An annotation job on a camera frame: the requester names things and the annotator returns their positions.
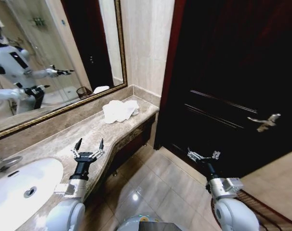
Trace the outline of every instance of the mirror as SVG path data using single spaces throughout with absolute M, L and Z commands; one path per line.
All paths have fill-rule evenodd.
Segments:
M 0 132 L 125 87 L 125 74 L 119 0 L 0 0 Z

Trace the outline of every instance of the faucet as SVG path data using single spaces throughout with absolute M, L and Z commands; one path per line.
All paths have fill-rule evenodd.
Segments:
M 11 166 L 17 164 L 21 160 L 22 160 L 21 156 L 16 156 L 5 160 L 0 159 L 0 172 L 3 172 L 4 170 L 10 168 Z

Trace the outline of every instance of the marble countertop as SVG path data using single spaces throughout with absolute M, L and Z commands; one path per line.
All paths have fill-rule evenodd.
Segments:
M 137 100 L 139 105 L 139 114 L 132 116 L 129 120 L 122 123 L 113 124 L 104 123 L 103 111 L 85 119 L 75 125 L 56 133 L 18 153 L 14 156 L 22 156 L 23 160 L 17 165 L 11 167 L 9 171 L 43 158 L 55 158 L 63 164 L 64 174 L 61 183 L 68 183 L 70 175 L 73 174 L 76 167 L 76 161 L 73 153 L 70 151 L 74 148 L 75 143 L 83 138 L 80 146 L 80 152 L 93 152 L 99 147 L 100 141 L 104 139 L 105 154 L 96 162 L 92 163 L 89 168 L 89 180 L 87 181 L 86 196 L 92 191 L 101 175 L 103 174 L 110 158 L 113 147 L 116 143 L 125 138 L 130 132 L 134 131 L 139 125 L 143 124 L 152 117 L 159 109 L 158 107 L 136 97 L 131 96 L 127 100 Z M 18 230 L 28 231 L 46 230 L 45 220 L 50 210 L 62 200 L 60 195 L 52 195 L 51 198 L 25 222 Z

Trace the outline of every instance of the door panel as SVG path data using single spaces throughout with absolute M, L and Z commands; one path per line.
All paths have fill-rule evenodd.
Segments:
M 217 169 L 227 177 L 290 152 L 292 0 L 187 0 L 176 36 L 160 142 L 178 155 L 220 151 Z M 248 119 L 276 113 L 277 125 L 264 132 Z

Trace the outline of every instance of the gold mirror frame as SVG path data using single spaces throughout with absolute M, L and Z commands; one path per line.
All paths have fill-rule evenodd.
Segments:
M 126 86 L 128 86 L 127 83 L 127 72 L 126 72 L 126 59 L 125 59 L 125 48 L 124 48 L 124 41 L 123 41 L 123 30 L 122 30 L 122 18 L 121 18 L 121 6 L 120 6 L 120 0 L 114 0 L 115 2 L 115 10 L 116 10 L 116 20 L 117 20 L 117 30 L 118 30 L 118 38 L 119 38 L 119 49 L 120 49 L 120 60 L 121 60 L 121 68 L 122 68 L 122 78 L 123 78 L 123 83 L 120 85 L 117 85 L 114 88 L 111 88 L 109 90 L 106 90 L 104 92 L 95 94 L 95 95 L 91 95 L 81 101 L 78 101 L 76 103 L 70 104 L 68 106 L 64 106 L 61 108 L 58 108 L 54 111 L 49 112 L 48 114 L 45 114 L 43 116 L 31 119 L 29 121 L 23 122 L 21 124 L 12 126 L 10 128 L 7 128 L 5 130 L 0 131 L 0 140 L 3 138 L 6 138 L 10 135 L 13 135 L 19 131 L 25 130 L 29 127 L 32 127 L 38 123 L 41 123 L 45 120 L 48 120 L 52 117 L 55 117 L 57 115 L 60 115 L 62 113 L 65 113 L 67 111 L 70 111 L 74 108 L 77 108 L 79 106 L 82 106 L 86 103 L 89 103 L 91 101 L 94 101 L 98 98 L 101 98 L 105 95 L 108 95 L 110 93 L 113 93 L 117 90 L 120 90 L 122 88 L 125 88 Z

